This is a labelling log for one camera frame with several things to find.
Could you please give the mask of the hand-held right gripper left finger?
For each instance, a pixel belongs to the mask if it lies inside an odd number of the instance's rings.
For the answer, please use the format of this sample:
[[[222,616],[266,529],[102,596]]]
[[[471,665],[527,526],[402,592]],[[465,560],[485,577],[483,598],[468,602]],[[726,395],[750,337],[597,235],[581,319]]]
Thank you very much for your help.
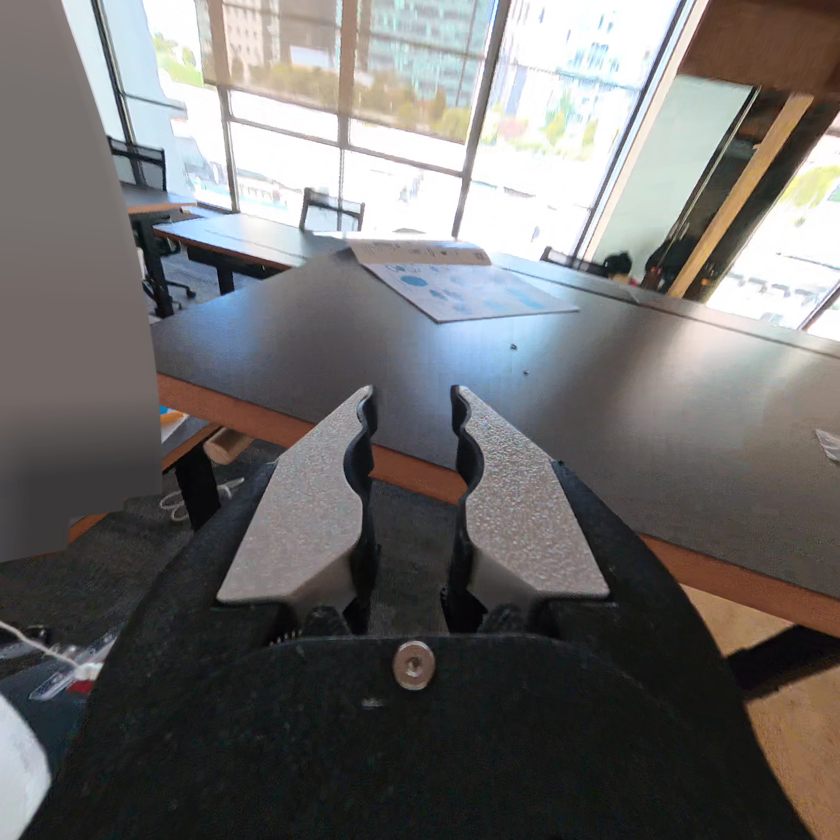
[[[220,604],[280,604],[300,627],[328,607],[350,630],[368,629],[380,551],[370,510],[375,398],[362,386],[278,458]]]

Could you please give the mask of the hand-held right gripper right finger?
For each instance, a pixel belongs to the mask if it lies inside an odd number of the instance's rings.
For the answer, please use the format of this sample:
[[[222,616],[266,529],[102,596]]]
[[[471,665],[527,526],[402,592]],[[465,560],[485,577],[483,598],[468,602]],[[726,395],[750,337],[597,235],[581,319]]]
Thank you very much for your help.
[[[443,589],[448,629],[477,631],[497,610],[528,620],[547,602],[606,600],[556,462],[468,387],[453,385],[450,401],[466,491]]]

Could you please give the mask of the dark grey desk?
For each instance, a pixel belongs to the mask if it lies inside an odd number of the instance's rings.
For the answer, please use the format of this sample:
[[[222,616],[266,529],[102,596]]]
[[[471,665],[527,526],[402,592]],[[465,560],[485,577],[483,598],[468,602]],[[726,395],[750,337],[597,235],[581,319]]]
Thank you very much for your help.
[[[161,402],[287,447],[375,385],[373,476],[456,504],[466,385],[681,583],[801,627],[734,655],[750,695],[837,663],[838,464],[814,430],[838,435],[838,360],[521,277],[579,311],[436,324],[348,248],[317,257],[153,325]]]

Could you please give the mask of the cardboard tube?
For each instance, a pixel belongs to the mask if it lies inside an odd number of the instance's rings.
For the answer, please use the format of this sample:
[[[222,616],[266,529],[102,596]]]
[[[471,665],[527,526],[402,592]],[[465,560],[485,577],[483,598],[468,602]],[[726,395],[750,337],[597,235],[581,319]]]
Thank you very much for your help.
[[[218,429],[203,441],[203,451],[216,465],[228,466],[254,443],[255,439],[229,427]]]

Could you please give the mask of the assembly guide booklet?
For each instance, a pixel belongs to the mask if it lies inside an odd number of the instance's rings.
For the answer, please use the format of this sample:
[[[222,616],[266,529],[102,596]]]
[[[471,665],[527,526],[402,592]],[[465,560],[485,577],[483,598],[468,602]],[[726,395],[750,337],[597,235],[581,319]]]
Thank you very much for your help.
[[[486,251],[428,238],[353,238],[363,268],[437,324],[577,312],[509,269]]]

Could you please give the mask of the black chair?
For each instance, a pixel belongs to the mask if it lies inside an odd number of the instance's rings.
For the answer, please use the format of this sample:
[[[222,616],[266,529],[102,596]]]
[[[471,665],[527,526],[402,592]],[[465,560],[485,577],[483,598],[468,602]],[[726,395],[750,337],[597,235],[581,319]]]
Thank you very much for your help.
[[[112,160],[121,183],[165,192],[165,150],[107,136]]]
[[[359,233],[364,221],[364,210],[364,203],[305,187],[299,228],[312,233]]]
[[[603,264],[598,264],[573,255],[566,255],[565,253],[549,246],[547,246],[542,252],[540,260],[556,266],[594,275],[596,277],[608,278],[607,268],[605,268]]]

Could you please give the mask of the large window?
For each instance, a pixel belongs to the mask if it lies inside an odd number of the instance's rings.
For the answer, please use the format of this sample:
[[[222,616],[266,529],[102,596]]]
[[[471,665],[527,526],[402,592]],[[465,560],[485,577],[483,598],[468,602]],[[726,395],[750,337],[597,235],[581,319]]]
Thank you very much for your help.
[[[465,143],[206,83],[194,1],[87,2],[108,129],[162,148],[173,190],[291,225],[303,190],[364,203],[370,235],[514,253],[576,245],[690,2],[494,2]]]
[[[711,309],[839,341],[839,118],[711,293]]]

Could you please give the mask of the wooden pillar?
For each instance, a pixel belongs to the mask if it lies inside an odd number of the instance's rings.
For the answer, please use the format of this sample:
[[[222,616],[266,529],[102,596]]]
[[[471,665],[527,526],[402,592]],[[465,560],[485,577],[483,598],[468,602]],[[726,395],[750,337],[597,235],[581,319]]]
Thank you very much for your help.
[[[667,296],[683,298],[694,284],[721,238],[727,233],[791,133],[811,107],[813,100],[812,94],[793,92],[779,111],[772,111],[773,120],[761,142],[754,147],[738,179],[703,229],[702,236],[686,258],[677,278],[668,288]]]

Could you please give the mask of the beige roller blind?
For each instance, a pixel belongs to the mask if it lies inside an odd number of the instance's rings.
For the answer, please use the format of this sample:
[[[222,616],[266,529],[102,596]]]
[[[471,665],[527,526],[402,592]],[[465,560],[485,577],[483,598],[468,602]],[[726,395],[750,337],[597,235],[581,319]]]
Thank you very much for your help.
[[[488,1],[195,2],[206,83],[464,144]]]

